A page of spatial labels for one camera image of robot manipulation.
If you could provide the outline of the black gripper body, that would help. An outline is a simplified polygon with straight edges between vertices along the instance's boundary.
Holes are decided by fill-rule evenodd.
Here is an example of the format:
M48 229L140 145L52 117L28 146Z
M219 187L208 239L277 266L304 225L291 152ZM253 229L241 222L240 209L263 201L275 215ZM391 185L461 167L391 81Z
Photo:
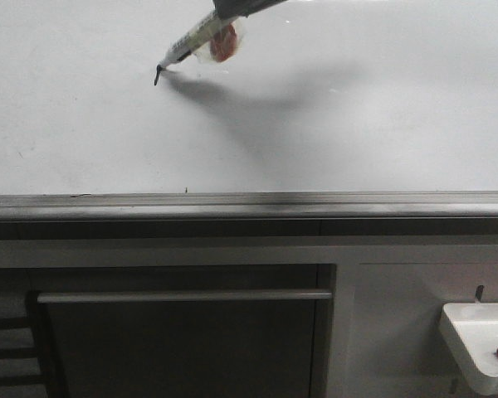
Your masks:
M250 15L274 7L285 0L213 0L213 5L221 19L249 17Z

